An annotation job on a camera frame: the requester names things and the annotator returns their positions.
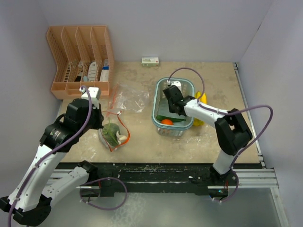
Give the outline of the green netted melon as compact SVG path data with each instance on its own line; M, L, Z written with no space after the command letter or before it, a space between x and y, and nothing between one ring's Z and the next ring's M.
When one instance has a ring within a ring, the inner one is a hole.
M101 131L101 134L105 141L112 147L118 145L118 141L116 138L117 131L120 132L119 126L116 123L111 122L110 120L104 125L104 128Z

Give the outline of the clear zip bag orange zipper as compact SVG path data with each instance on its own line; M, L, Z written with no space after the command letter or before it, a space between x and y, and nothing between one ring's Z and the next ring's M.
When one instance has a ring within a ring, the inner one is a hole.
M98 130L100 142L113 152L124 146L130 139L130 132L122 120L122 109L109 109L101 112L103 128Z

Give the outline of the white garlic bulbs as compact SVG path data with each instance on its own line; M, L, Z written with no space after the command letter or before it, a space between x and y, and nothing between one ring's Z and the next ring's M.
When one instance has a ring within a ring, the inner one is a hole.
M125 142L128 139L127 136L121 135L119 131L116 132L116 138L117 138L118 144L122 144L123 142Z

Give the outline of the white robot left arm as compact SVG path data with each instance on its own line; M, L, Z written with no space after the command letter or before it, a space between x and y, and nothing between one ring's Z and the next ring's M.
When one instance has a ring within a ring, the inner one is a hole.
M101 129L104 117L97 98L82 97L68 104L66 113L46 127L35 158L16 189L0 199L0 208L8 213L7 225L12 220L20 225L36 227L50 214L52 208L82 184L97 181L97 167L81 161L66 177L47 185L60 161L90 129Z

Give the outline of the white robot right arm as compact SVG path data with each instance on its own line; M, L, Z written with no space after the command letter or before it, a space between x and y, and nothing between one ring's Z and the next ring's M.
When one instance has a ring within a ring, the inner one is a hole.
M238 152L252 140L251 130L241 112L216 109L192 96L183 97L175 85L167 87L163 93L171 113L199 119L215 128L221 151L212 166L210 178L216 185L223 184Z

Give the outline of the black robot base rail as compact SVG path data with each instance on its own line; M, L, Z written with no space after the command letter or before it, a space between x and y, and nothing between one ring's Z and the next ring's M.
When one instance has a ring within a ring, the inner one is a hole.
M98 163L77 164L89 173L88 181L99 188L101 197L115 193L193 193L228 196L228 186L239 183L231 170L217 175L210 164L199 163Z

